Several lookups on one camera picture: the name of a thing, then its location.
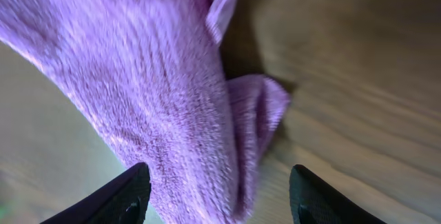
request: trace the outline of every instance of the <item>purple towel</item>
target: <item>purple towel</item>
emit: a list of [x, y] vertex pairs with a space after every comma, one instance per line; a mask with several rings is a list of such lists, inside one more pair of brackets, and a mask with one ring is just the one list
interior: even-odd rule
[[240, 223], [289, 96], [226, 82], [236, 0], [0, 0], [0, 40], [70, 98], [127, 166], [145, 161], [166, 223]]

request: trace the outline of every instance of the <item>microfiber cloth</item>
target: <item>microfiber cloth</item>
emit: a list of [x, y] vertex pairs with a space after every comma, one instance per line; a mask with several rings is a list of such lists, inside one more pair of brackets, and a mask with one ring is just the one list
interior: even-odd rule
[[273, 80], [226, 81], [236, 0], [0, 0], [0, 40], [75, 104], [130, 167], [149, 165], [166, 223], [242, 223], [289, 104]]

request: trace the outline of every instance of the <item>blurry background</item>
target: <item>blurry background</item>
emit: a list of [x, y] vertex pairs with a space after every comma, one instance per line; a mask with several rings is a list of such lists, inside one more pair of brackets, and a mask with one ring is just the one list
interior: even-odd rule
[[[441, 223], [440, 0], [239, 0], [227, 77], [291, 92], [249, 223], [292, 223], [296, 163], [387, 223]], [[1, 223], [36, 223], [123, 171], [76, 108], [0, 45]], [[160, 223], [152, 208], [148, 223]]]

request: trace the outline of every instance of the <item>fabric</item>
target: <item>fabric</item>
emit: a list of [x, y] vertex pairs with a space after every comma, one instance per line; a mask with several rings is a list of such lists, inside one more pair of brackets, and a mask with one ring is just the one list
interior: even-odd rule
[[130, 167], [149, 165], [166, 223], [240, 223], [289, 97], [225, 81], [235, 0], [0, 0], [0, 40], [70, 98]]

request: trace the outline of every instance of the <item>fabric fold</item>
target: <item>fabric fold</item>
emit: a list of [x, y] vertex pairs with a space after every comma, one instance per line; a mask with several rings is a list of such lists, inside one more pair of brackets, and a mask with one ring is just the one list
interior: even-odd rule
[[149, 165], [166, 223], [240, 223], [289, 103], [274, 81], [226, 82], [235, 0], [0, 0], [0, 40], [83, 113], [121, 162]]

